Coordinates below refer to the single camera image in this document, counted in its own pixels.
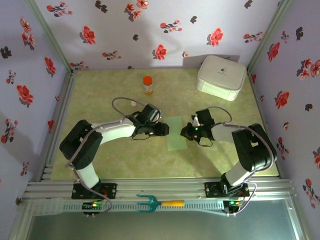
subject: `white box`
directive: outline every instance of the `white box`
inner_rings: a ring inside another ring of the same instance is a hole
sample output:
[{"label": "white box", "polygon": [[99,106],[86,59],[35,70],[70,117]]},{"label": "white box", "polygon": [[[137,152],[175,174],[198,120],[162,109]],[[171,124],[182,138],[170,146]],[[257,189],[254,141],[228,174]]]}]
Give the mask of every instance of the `white box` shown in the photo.
[{"label": "white box", "polygon": [[233,101],[247,76],[247,67],[239,62],[209,55],[200,67],[196,88],[207,94]]}]

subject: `orange bottle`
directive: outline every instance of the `orange bottle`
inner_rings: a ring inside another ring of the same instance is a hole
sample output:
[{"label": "orange bottle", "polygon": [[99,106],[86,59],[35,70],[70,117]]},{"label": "orange bottle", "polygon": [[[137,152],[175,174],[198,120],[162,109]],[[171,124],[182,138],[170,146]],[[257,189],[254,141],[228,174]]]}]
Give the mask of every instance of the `orange bottle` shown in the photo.
[{"label": "orange bottle", "polygon": [[143,78],[143,89],[146,94],[152,94],[154,88],[152,83],[152,77],[145,76]]}]

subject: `orange bottle cap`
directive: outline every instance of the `orange bottle cap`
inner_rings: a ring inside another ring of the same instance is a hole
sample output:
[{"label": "orange bottle cap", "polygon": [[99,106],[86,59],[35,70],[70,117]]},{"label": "orange bottle cap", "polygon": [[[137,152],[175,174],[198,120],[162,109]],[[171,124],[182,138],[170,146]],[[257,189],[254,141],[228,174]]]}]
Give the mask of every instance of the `orange bottle cap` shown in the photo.
[{"label": "orange bottle cap", "polygon": [[144,84],[144,85],[151,85],[151,84],[152,84],[152,77],[150,77],[150,76],[145,76],[145,77],[143,78],[143,84]]}]

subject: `marble-patterned surface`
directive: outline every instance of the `marble-patterned surface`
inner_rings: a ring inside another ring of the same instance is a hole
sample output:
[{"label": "marble-patterned surface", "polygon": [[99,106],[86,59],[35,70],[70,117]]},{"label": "marble-patterned surface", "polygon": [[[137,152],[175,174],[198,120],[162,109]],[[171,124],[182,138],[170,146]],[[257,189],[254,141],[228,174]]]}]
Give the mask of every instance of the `marble-patterned surface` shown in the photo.
[{"label": "marble-patterned surface", "polygon": [[[70,105],[62,130],[62,140],[74,125],[82,119],[89,123],[106,123],[121,116],[112,108],[116,97],[128,97],[145,104],[151,103],[162,110],[162,117],[181,116],[183,126],[195,111],[210,106],[227,109],[233,123],[239,125],[262,124],[248,78],[235,101],[200,92],[195,87],[199,69],[131,69],[84,70],[77,75]],[[153,78],[154,91],[143,91],[142,79]],[[116,106],[126,114],[142,107],[132,108],[130,101],[118,100]],[[228,120],[219,109],[210,110],[216,122]],[[215,141],[212,147],[201,147],[187,140],[187,149],[168,151],[166,137],[148,140],[119,138],[100,146],[93,165],[101,179],[118,178],[177,178],[220,177],[238,161],[232,143]],[[65,168],[66,159],[60,151],[54,161],[52,180],[73,180],[74,173]],[[264,176],[277,176],[274,165]]]}]

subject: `yellow handle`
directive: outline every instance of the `yellow handle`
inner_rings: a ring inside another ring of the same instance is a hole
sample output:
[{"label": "yellow handle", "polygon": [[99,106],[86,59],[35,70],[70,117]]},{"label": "yellow handle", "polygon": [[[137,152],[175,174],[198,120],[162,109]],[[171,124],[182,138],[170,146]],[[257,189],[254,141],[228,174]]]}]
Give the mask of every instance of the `yellow handle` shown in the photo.
[{"label": "yellow handle", "polygon": [[167,206],[167,207],[184,207],[185,201],[184,200],[163,201],[161,202],[161,205]]}]

